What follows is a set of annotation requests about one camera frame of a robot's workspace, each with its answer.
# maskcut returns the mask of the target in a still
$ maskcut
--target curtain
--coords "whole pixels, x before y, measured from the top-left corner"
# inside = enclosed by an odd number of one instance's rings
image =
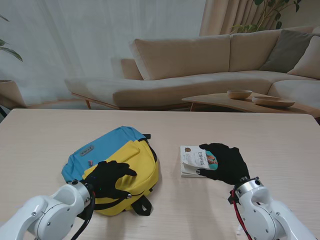
[[[256,24],[263,4],[255,5],[253,0],[206,0],[200,36],[230,34],[234,25]],[[266,29],[274,27],[274,19],[269,18]]]
[[[197,37],[206,0],[2,0],[0,79],[27,105],[70,99],[64,79],[114,78],[114,58],[132,58],[135,38]]]

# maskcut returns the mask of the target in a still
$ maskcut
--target backpack handle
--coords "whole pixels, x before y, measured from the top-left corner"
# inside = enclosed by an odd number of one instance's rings
[[[145,195],[143,195],[137,201],[132,203],[131,206],[138,215],[150,216],[151,214],[152,205]]]

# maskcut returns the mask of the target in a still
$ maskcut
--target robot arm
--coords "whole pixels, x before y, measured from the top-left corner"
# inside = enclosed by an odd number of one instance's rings
[[[22,240],[28,230],[40,240],[62,240],[91,200],[89,185],[76,180],[52,196],[33,197],[0,228],[0,239]]]
[[[270,191],[258,178],[235,188],[235,194],[242,207],[241,218],[252,239],[276,240],[286,237],[287,240],[316,240],[285,204],[273,200]]]

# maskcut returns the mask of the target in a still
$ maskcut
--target wooden bowl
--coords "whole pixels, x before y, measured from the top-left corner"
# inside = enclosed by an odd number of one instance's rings
[[[250,90],[229,90],[226,92],[230,99],[246,99],[252,94]]]
[[[254,96],[252,102],[257,105],[288,108],[295,104],[295,101],[286,100],[275,96]]]

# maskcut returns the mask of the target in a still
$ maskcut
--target red cable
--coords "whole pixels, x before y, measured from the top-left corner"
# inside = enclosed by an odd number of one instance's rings
[[[235,192],[236,192],[236,190],[233,189],[233,190],[232,190],[232,194],[231,194],[233,198],[235,197]],[[238,210],[238,206],[237,206],[236,201],[233,201],[233,207],[234,207],[234,211],[235,211],[235,214],[236,214],[236,218],[238,219],[238,221],[239,221],[241,227],[243,228],[246,236],[248,237],[249,240],[252,240],[251,236],[249,235],[249,233],[248,233],[248,231],[247,231],[247,229],[246,229],[246,226],[245,226],[245,224],[244,224],[244,221],[242,220],[242,217],[240,216],[240,213],[239,213],[239,210]]]

